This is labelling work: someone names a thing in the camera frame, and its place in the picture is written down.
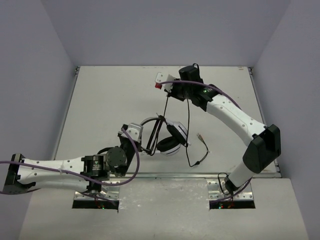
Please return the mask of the white black headphones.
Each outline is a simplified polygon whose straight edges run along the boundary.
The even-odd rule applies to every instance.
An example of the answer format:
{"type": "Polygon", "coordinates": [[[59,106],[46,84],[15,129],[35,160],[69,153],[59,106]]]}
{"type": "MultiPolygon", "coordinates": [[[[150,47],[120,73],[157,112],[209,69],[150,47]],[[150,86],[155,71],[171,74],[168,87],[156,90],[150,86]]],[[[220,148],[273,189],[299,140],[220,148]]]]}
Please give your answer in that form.
{"type": "Polygon", "coordinates": [[[191,144],[188,139],[189,131],[181,122],[169,120],[162,115],[158,115],[157,117],[148,117],[144,119],[140,125],[144,126],[153,121],[155,121],[155,124],[149,136],[147,145],[146,147],[141,146],[141,151],[145,154],[149,156],[161,154],[169,157],[178,153],[182,146],[187,148],[191,144]],[[165,124],[170,136],[159,141],[159,132],[163,124],[165,124]]]}

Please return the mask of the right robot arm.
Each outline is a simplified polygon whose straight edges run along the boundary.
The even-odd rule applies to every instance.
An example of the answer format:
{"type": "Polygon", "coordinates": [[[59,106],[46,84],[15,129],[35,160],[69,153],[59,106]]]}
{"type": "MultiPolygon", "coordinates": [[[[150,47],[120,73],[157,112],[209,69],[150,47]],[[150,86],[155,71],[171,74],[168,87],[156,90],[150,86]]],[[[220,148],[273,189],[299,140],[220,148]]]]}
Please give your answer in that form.
{"type": "Polygon", "coordinates": [[[167,95],[180,101],[190,100],[222,121],[246,146],[242,161],[224,180],[225,189],[232,195],[281,155],[281,131],[275,124],[265,125],[247,115],[215,85],[205,84],[198,64],[185,66],[178,73],[179,78],[170,77],[162,83],[167,95]]]}

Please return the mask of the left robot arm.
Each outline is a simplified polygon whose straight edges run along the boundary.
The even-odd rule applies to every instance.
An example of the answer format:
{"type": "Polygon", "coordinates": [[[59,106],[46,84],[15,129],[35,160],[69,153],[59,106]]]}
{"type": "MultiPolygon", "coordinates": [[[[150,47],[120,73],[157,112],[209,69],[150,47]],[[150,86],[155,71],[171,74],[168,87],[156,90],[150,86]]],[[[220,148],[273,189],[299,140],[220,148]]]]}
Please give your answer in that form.
{"type": "Polygon", "coordinates": [[[110,186],[111,175],[124,177],[134,158],[139,159],[143,127],[124,124],[119,146],[98,154],[64,160],[33,160],[20,153],[6,161],[8,171],[1,194],[21,195],[39,189],[66,189],[79,193],[100,192],[110,186]]]}

